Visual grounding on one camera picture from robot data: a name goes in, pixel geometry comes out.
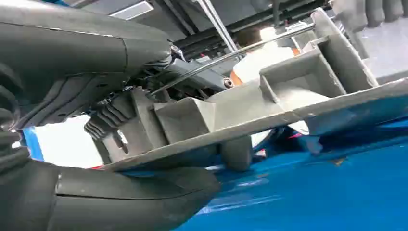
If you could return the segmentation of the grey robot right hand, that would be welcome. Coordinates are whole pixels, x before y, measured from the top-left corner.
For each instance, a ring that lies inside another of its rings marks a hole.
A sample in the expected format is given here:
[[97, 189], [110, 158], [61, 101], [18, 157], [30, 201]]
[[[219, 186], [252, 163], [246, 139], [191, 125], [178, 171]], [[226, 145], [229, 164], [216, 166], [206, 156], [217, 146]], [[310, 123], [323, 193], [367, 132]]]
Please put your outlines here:
[[329, 4], [345, 29], [352, 32], [408, 16], [406, 0], [331, 0]]

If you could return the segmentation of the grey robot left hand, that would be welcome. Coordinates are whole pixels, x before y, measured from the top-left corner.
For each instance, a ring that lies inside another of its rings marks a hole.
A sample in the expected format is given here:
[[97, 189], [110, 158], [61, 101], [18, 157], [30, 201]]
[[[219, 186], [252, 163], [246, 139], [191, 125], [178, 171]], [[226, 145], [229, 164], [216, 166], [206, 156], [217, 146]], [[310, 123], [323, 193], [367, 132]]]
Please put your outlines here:
[[201, 166], [163, 161], [137, 176], [34, 160], [20, 131], [83, 113], [100, 140], [120, 128], [148, 150], [168, 144], [142, 86], [173, 62], [159, 29], [43, 1], [0, 3], [0, 228], [170, 231], [220, 191]]

